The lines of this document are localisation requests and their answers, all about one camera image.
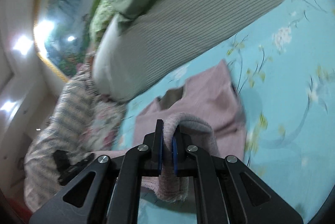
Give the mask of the plaid checked pillow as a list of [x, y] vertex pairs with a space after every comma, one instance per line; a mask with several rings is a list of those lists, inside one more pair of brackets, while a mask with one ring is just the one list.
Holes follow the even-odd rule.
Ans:
[[37, 134], [26, 154], [24, 201], [30, 211], [37, 211], [61, 189], [53, 153], [68, 152], [71, 164], [88, 153], [80, 143], [80, 135], [93, 118], [97, 99], [91, 64], [83, 64], [64, 86], [49, 126]]

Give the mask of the small floral pillow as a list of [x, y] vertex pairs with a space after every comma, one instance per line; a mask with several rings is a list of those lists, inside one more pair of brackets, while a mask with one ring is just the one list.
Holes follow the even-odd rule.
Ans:
[[93, 118], [80, 135], [82, 147], [87, 151], [111, 149], [126, 113], [126, 104], [100, 95], [93, 102]]

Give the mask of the grey-green striped pillow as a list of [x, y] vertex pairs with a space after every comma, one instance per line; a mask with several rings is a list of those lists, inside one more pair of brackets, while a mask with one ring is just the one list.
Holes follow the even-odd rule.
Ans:
[[95, 54], [93, 81], [100, 93], [129, 101], [283, 1], [159, 0], [125, 30], [115, 15]]

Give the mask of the blue floral bed sheet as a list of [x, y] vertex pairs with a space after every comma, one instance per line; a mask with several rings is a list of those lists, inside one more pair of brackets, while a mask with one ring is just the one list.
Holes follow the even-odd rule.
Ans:
[[285, 0], [127, 106], [112, 148], [168, 89], [225, 60], [246, 116], [244, 162], [308, 223], [334, 187], [334, 0]]

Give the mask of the framed landscape painting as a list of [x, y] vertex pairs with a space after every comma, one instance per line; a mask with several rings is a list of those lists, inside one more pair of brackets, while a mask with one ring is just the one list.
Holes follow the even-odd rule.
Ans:
[[35, 0], [33, 37], [39, 58], [63, 81], [91, 48], [89, 27], [101, 0]]

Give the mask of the pink fuzzy garment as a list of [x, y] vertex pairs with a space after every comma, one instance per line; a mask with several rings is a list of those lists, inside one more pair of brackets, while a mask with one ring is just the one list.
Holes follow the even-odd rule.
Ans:
[[145, 177], [142, 186], [165, 202], [183, 201], [188, 195], [188, 178], [174, 174], [172, 139], [176, 129], [188, 134], [191, 142], [210, 155], [244, 158], [246, 140], [242, 106], [231, 81], [225, 60], [189, 77], [178, 89], [170, 89], [155, 98], [136, 117], [132, 145], [143, 142], [155, 131], [157, 120], [163, 120], [162, 173]]

